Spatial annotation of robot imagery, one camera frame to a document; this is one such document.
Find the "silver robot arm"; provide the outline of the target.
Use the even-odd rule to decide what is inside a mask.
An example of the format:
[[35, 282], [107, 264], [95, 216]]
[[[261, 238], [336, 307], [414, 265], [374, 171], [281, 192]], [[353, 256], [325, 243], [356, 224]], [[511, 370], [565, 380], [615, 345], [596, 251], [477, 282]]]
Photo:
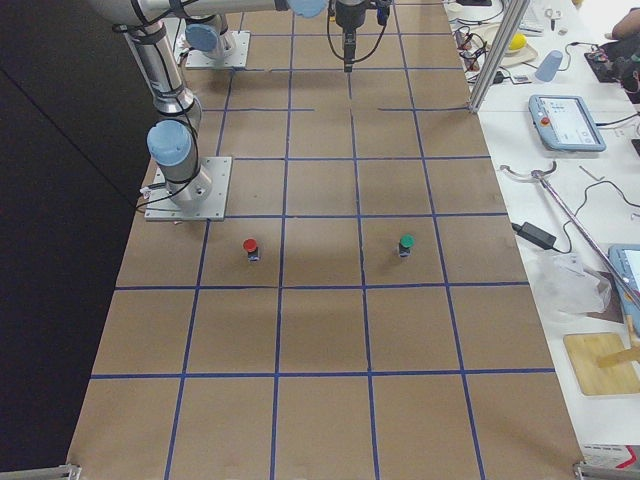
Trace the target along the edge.
[[375, 1], [91, 1], [89, 5], [126, 38], [153, 96], [160, 121], [147, 134], [151, 157], [164, 175], [167, 194], [161, 200], [181, 211], [200, 207], [213, 186], [198, 152], [202, 108], [185, 85], [164, 25], [169, 16], [186, 22], [191, 47], [216, 60], [231, 54], [226, 15], [290, 11], [303, 18], [325, 12], [342, 29], [344, 70], [356, 57], [356, 32], [369, 10], [378, 9], [384, 26], [389, 3]]
[[185, 38], [190, 47], [214, 60], [230, 56], [235, 49], [235, 40], [224, 14], [187, 20]]

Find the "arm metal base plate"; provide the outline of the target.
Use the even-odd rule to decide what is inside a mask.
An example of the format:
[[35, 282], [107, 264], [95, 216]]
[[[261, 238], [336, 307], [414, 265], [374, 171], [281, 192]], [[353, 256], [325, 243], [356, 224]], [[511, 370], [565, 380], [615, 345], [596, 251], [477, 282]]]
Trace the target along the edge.
[[231, 157], [200, 157], [198, 175], [182, 189], [181, 185], [166, 185], [164, 175], [156, 168], [149, 199], [144, 200], [147, 221], [200, 221], [225, 219], [232, 172]]
[[249, 31], [227, 30], [188, 26], [182, 35], [182, 53], [186, 54], [187, 69], [244, 69], [248, 60], [251, 34]]

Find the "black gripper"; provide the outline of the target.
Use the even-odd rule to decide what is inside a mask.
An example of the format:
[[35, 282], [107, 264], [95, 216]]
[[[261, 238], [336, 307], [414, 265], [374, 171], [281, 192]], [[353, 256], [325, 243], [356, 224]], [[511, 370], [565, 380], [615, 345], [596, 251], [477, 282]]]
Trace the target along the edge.
[[335, 21], [342, 31], [343, 71], [350, 73], [356, 60], [357, 30], [366, 19], [370, 2], [367, 0], [336, 0]]

